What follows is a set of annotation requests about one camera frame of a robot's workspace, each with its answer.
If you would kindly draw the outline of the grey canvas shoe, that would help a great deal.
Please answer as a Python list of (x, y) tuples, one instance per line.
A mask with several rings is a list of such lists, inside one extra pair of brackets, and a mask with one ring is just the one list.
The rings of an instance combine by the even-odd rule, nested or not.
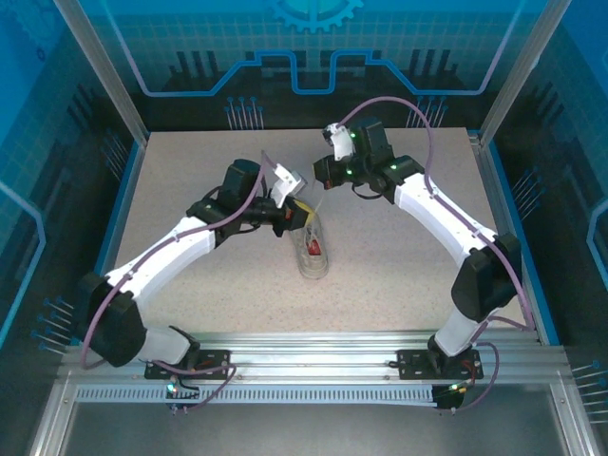
[(329, 271), (329, 257), (319, 216), (311, 225), (291, 231), (290, 240), (299, 272), (308, 279), (324, 277)]

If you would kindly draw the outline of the blue printed back panel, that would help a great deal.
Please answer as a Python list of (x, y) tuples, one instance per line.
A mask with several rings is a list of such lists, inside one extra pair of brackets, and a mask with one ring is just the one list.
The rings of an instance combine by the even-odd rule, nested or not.
[(547, 0), (79, 0), (151, 131), (478, 126)]

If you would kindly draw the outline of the blue printed side panel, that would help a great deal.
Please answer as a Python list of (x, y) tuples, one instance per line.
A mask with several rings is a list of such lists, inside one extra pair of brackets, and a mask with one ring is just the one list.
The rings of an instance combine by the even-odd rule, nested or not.
[(549, 336), (608, 349), (608, 0), (569, 0), (494, 143)]
[(141, 148), (54, 0), (0, 0), (0, 350), (56, 252), (101, 240)]

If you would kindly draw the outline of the grey metal bottom tray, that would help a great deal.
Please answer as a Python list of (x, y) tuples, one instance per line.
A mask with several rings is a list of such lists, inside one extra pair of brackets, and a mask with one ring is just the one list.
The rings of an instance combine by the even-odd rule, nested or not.
[(504, 390), (451, 416), (397, 406), (77, 407), (66, 456), (565, 456), (543, 394)]

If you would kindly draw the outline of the small electronics board with LED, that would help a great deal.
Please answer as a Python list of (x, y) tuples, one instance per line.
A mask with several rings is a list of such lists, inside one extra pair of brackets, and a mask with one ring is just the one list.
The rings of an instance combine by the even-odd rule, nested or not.
[(440, 411), (455, 412), (464, 403), (467, 390), (467, 381), (450, 385), (434, 385), (431, 393), (435, 408)]
[(174, 375), (166, 386), (165, 397), (168, 400), (166, 405), (173, 415), (178, 412), (188, 414), (191, 406), (189, 400), (199, 399), (200, 389), (186, 385), (181, 377)]

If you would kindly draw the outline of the aluminium side rail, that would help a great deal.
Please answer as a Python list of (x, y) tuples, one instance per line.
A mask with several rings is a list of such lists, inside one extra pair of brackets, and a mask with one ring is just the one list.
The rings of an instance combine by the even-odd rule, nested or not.
[(529, 251), (519, 214), (511, 196), (504, 168), (500, 161), (495, 160), (492, 145), (482, 145), (477, 130), (468, 130), (467, 136), (484, 185), (485, 194), (496, 225), (496, 232), (498, 234), (511, 233), (521, 243), (521, 284), (528, 300), (529, 313), (532, 316), (532, 322), (534, 323), (535, 332), (540, 343), (543, 345), (551, 345), (551, 333), (546, 330), (542, 320), (544, 294), (542, 288), (538, 287), (538, 274)]
[(104, 239), (98, 254), (94, 273), (105, 273), (114, 268), (132, 199), (143, 165), (145, 146), (134, 142), (129, 152), (128, 160), (123, 171), (118, 193), (104, 233)]

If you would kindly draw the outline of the aluminium frame rail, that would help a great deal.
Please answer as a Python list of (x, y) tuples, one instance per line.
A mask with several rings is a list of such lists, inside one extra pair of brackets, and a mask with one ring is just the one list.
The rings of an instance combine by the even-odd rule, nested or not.
[[(429, 331), (202, 333), (205, 349), (228, 350), (238, 384), (392, 385), (389, 362), (403, 349), (423, 350)], [(484, 374), (499, 385), (574, 381), (565, 349), (543, 345), (533, 332), (487, 329), (478, 339)]]

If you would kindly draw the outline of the aluminium frame post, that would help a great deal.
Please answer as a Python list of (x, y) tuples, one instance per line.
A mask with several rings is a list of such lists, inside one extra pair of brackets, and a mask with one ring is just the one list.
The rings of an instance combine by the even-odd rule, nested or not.
[(129, 133), (146, 148), (148, 131), (119, 73), (78, 0), (53, 0), (69, 30), (120, 114)]
[(526, 80), (561, 22), (572, 0), (547, 0), (513, 67), (490, 107), (479, 132), (479, 145), (488, 149)]

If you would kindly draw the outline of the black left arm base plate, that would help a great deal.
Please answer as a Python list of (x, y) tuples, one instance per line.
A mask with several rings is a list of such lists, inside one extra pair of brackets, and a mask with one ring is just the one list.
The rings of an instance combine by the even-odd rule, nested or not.
[(225, 380), (228, 377), (228, 364), (231, 352), (226, 350), (198, 350), (191, 352), (172, 368), (193, 372), (204, 371), (203, 374), (183, 375), (167, 370), (154, 363), (147, 363), (143, 376), (148, 380), (169, 380), (172, 376), (196, 380)]

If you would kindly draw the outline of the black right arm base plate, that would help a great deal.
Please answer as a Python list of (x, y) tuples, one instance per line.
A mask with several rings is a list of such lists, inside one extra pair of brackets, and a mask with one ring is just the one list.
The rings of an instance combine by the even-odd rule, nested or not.
[(428, 350), (400, 350), (392, 364), (401, 380), (466, 380), (485, 377), (478, 351), (467, 349), (454, 357)]

